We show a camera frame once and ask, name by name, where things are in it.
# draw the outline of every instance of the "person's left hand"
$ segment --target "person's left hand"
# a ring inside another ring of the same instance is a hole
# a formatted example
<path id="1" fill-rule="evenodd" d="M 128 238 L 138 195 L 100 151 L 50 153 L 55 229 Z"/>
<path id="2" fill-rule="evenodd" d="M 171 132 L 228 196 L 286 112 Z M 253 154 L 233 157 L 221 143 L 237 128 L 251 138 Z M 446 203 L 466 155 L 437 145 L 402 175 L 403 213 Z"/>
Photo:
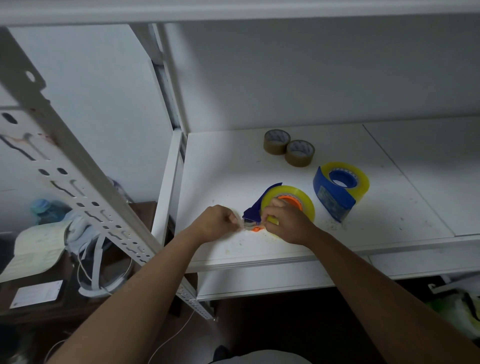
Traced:
<path id="1" fill-rule="evenodd" d="M 238 231 L 239 222 L 232 210 L 221 205 L 207 207 L 187 228 L 200 243 L 220 239 L 228 232 Z"/>

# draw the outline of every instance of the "dark floor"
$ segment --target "dark floor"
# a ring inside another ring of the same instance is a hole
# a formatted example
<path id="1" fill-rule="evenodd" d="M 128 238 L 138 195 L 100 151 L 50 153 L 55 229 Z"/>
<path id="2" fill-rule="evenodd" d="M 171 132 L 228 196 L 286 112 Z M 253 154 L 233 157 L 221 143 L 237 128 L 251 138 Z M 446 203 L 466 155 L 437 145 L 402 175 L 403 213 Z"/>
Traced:
<path id="1" fill-rule="evenodd" d="M 422 301 L 428 283 L 440 277 L 398 281 Z M 336 288 L 268 294 L 217 301 L 217 321 L 194 315 L 182 333 L 158 351 L 152 363 L 207 363 L 220 344 L 233 354 L 273 349 L 316 363 L 385 363 Z M 158 342 L 175 333 L 190 316 L 182 307 L 174 328 L 162 328 Z"/>

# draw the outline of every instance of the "paper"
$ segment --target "paper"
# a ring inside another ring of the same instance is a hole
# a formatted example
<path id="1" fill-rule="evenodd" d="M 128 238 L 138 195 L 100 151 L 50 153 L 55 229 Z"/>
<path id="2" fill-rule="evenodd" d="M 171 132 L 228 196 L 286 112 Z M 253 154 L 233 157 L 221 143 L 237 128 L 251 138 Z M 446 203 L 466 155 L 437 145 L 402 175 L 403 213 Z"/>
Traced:
<path id="1" fill-rule="evenodd" d="M 62 283 L 62 280 L 56 280 L 54 282 L 21 287 L 18 289 L 17 294 L 13 298 L 10 308 L 54 301 L 59 295 Z"/>
<path id="2" fill-rule="evenodd" d="M 45 272 L 65 248 L 65 232 L 71 221 L 33 226 L 18 235 L 13 259 L 0 274 L 0 283 Z"/>

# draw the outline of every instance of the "white shelf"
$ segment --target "white shelf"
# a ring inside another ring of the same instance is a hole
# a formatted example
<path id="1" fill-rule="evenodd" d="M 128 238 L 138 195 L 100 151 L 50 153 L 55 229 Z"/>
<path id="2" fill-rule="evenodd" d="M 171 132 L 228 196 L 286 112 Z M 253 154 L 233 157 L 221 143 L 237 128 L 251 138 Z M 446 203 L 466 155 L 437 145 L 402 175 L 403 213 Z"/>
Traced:
<path id="1" fill-rule="evenodd" d="M 480 270 L 480 246 L 462 246 L 369 256 L 392 279 Z M 199 301 L 331 287 L 318 260 L 198 273 Z"/>
<path id="2" fill-rule="evenodd" d="M 479 0 L 1 0 L 0 25 L 480 12 Z"/>
<path id="3" fill-rule="evenodd" d="M 480 232 L 480 118 L 365 126 L 455 235 Z"/>
<path id="4" fill-rule="evenodd" d="M 263 150 L 267 129 L 192 133 L 189 135 L 177 216 L 178 231 L 211 205 L 240 216 L 270 185 L 283 182 L 300 188 L 315 205 L 315 224 L 361 254 L 427 249 L 477 241 L 454 237 L 402 172 L 361 124 L 284 128 L 292 139 L 316 148 L 310 166 L 296 168 L 283 156 Z M 343 224 L 336 223 L 316 197 L 312 181 L 318 166 L 344 161 L 362 169 L 370 190 Z M 188 271 L 313 260 L 311 251 L 285 243 L 266 231 L 242 231 L 204 244 Z"/>

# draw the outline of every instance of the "person's right arm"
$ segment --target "person's right arm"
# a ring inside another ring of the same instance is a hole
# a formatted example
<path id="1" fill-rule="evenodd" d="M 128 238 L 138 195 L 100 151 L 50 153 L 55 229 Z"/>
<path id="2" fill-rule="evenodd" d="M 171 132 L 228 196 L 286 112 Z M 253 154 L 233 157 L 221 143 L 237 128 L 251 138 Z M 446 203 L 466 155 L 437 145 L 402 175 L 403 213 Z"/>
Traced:
<path id="1" fill-rule="evenodd" d="M 313 251 L 389 364 L 478 362 L 480 350 L 467 337 L 298 209 L 274 199 L 262 221 L 269 232 Z"/>

